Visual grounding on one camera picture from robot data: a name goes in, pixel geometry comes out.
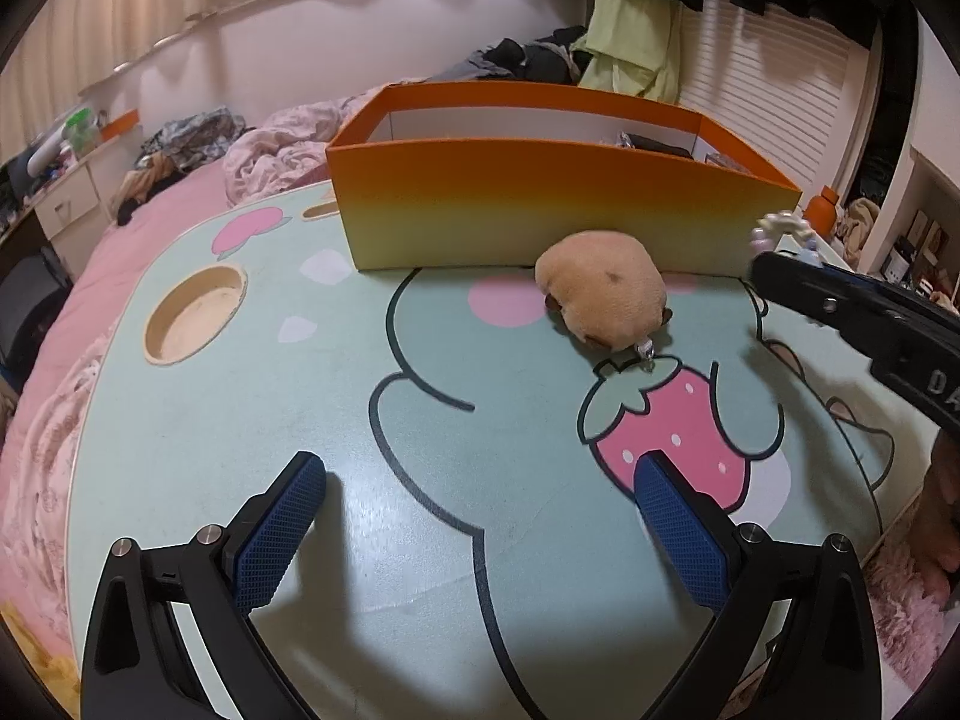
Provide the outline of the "black clothes pile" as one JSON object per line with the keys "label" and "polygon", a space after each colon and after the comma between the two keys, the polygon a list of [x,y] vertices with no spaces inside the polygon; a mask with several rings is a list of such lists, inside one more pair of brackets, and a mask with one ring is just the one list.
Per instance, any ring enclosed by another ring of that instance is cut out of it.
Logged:
{"label": "black clothes pile", "polygon": [[519,80],[576,86],[592,60],[576,47],[586,32],[583,25],[568,26],[530,43],[503,37],[498,44],[474,50],[464,60],[430,76],[430,82]]}

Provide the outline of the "pink crumpled blanket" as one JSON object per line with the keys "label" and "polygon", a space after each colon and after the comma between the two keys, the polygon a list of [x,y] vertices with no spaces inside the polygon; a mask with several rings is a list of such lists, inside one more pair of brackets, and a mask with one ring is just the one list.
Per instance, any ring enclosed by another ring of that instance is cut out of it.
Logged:
{"label": "pink crumpled blanket", "polygon": [[226,151],[224,192],[233,206],[267,199],[329,177],[327,146],[382,86],[347,98],[277,110]]}

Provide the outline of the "black satin lace garment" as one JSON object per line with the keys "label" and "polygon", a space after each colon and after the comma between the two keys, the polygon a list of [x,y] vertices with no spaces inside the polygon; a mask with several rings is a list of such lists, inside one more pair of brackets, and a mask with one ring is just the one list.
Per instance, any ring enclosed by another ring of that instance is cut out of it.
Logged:
{"label": "black satin lace garment", "polygon": [[661,142],[661,140],[646,137],[646,135],[640,135],[639,133],[620,133],[619,145],[623,146],[623,148],[646,151],[646,153],[667,154],[667,156],[675,156],[675,158],[680,158],[681,160],[691,160],[693,158],[692,151],[688,148],[664,143]]}

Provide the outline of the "white bedside drawer cabinet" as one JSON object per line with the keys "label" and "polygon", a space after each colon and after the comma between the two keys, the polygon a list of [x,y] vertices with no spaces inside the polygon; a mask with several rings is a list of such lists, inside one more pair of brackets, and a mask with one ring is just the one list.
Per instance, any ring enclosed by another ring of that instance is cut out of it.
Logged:
{"label": "white bedside drawer cabinet", "polygon": [[76,280],[112,223],[109,200],[125,174],[119,140],[99,146],[37,195],[34,211],[53,252]]}

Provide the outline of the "tan plush toy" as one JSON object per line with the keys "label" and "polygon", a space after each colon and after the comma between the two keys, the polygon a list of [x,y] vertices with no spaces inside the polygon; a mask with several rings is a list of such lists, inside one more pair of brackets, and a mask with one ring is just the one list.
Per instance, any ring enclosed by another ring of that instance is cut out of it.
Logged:
{"label": "tan plush toy", "polygon": [[576,340],[651,355],[669,322],[667,288],[646,247],[619,231],[569,234],[540,255],[534,278],[545,304]]}

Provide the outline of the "patterned clothes on bed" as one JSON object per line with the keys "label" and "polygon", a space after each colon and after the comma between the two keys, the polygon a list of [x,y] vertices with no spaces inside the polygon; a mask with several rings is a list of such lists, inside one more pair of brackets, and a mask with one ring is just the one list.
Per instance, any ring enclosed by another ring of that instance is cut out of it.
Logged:
{"label": "patterned clothes on bed", "polygon": [[244,117],[226,106],[167,121],[142,145],[137,166],[144,166],[153,154],[161,154],[176,171],[187,174],[223,158],[246,130]]}

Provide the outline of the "light green hanging cloth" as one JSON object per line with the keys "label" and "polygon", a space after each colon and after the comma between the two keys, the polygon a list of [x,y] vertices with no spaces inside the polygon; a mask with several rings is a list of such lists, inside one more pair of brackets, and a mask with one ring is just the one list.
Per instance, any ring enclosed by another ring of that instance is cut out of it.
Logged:
{"label": "light green hanging cloth", "polygon": [[594,0],[587,31],[573,44],[589,55],[579,86],[676,103],[682,13],[675,0]]}

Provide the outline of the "orange cardboard box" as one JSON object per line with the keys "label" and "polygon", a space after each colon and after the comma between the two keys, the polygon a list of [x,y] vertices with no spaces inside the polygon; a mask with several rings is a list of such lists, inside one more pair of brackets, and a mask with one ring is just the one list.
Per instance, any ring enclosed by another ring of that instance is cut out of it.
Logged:
{"label": "orange cardboard box", "polygon": [[[639,133],[691,160],[619,145]],[[748,174],[704,162],[729,154]],[[579,231],[622,231],[670,273],[740,277],[758,220],[796,184],[673,104],[526,82],[382,88],[325,151],[361,270],[529,266]]]}

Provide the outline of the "black suitcase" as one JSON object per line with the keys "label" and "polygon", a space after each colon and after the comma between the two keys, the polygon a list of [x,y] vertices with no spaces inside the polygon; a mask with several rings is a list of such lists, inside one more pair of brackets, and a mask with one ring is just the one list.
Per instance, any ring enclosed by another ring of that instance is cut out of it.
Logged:
{"label": "black suitcase", "polygon": [[73,281],[50,247],[26,255],[2,280],[2,364],[27,379]]}

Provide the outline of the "orange water bottle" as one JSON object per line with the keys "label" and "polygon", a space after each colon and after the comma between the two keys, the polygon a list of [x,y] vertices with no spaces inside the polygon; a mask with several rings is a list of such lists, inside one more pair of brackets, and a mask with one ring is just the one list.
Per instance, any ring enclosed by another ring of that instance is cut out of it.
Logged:
{"label": "orange water bottle", "polygon": [[824,185],[805,205],[804,220],[825,241],[832,237],[836,224],[836,205],[839,195],[834,188]]}

